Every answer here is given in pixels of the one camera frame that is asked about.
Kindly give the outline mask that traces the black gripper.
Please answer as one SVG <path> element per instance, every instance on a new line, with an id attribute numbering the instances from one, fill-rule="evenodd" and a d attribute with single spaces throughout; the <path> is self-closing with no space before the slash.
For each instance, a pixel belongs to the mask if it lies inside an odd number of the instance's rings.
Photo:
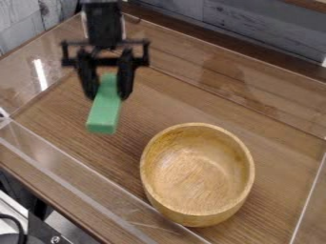
<path id="1" fill-rule="evenodd" d="M 70 57 L 69 48 L 89 46 L 94 47 L 95 51 L 114 51 L 118 48 L 131 48 L 134 45 L 143 47 L 141 57 L 134 58 L 133 49 L 125 49 L 119 59 L 119 95 L 122 100 L 126 100 L 133 93 L 134 67 L 145 67 L 150 64 L 150 41 L 126 37 L 121 3 L 82 3 L 82 23 L 86 40 L 62 42 L 62 65 L 65 67 L 77 65 L 83 92 L 89 99 L 95 99 L 99 88 L 95 60 L 87 51 L 79 51 L 77 58 Z"/>

